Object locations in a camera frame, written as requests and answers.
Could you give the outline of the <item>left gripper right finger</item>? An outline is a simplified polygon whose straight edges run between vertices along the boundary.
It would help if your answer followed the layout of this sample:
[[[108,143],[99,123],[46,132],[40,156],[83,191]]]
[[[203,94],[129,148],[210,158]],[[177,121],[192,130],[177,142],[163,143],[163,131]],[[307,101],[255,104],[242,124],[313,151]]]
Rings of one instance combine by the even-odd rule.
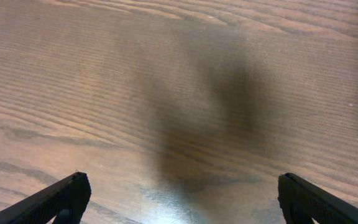
[[[293,173],[278,177],[278,201],[287,224],[358,224],[358,208]]]

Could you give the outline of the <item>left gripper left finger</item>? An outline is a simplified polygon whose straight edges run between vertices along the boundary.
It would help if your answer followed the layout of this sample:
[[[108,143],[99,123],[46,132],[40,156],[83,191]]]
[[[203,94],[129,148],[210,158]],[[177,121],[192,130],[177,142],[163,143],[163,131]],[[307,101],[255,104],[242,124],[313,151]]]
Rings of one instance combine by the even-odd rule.
[[[0,224],[79,224],[90,197],[87,174],[75,172],[0,211]]]

